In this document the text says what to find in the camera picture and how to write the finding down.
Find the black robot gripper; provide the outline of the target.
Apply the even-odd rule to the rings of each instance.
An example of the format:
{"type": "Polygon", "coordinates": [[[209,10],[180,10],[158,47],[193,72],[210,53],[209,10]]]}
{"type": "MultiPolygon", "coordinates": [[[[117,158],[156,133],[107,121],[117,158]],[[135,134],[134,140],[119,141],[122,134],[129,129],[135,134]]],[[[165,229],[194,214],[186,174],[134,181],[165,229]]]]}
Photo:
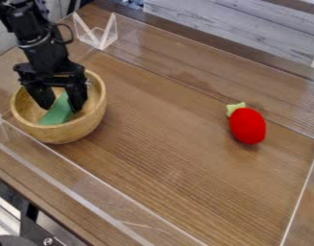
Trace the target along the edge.
{"type": "Polygon", "coordinates": [[[69,94],[73,112],[79,112],[87,100],[85,67],[70,59],[69,42],[61,39],[20,40],[18,47],[27,62],[18,63],[14,71],[38,105],[49,110],[55,102],[54,87],[69,94]]]}

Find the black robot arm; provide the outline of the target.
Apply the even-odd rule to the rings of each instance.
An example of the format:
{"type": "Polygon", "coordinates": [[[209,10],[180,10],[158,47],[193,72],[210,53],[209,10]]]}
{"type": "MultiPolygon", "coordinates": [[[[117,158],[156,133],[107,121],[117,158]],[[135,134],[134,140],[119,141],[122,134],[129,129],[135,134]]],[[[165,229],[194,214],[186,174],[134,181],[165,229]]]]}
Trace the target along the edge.
{"type": "MultiPolygon", "coordinates": [[[[67,45],[75,37],[65,39],[59,30],[63,24],[51,22],[47,16],[43,0],[0,0],[0,21],[15,34],[27,58],[14,66],[22,86],[45,110],[55,102],[53,89],[63,87],[71,110],[78,112],[87,100],[85,66],[70,60],[67,45]]],[[[73,34],[71,27],[63,26],[73,34]]]]}

